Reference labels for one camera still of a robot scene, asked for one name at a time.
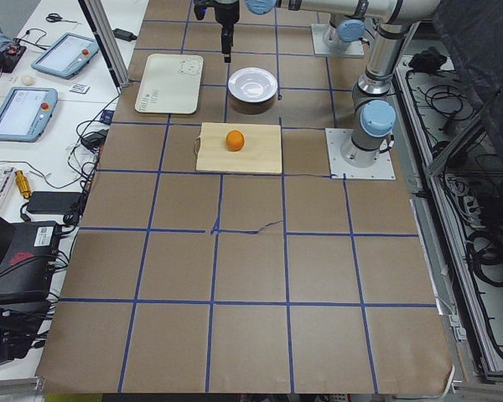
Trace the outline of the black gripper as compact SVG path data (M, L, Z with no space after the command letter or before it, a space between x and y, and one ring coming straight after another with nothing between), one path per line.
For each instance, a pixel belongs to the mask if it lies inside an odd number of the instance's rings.
M225 63L231 62L233 47L234 24L240 19L240 3L238 0L215 0L215 20L222 25L221 53Z

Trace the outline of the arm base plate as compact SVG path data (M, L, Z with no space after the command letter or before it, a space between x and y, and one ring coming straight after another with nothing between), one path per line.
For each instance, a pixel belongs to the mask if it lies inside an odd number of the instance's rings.
M347 180L395 180L386 141L378 150L362 151L352 143L352 132L352 129L325 129L330 176Z
M360 20L344 21L338 28L330 24L312 24L314 53L318 56L363 58L364 50L360 39L365 25Z

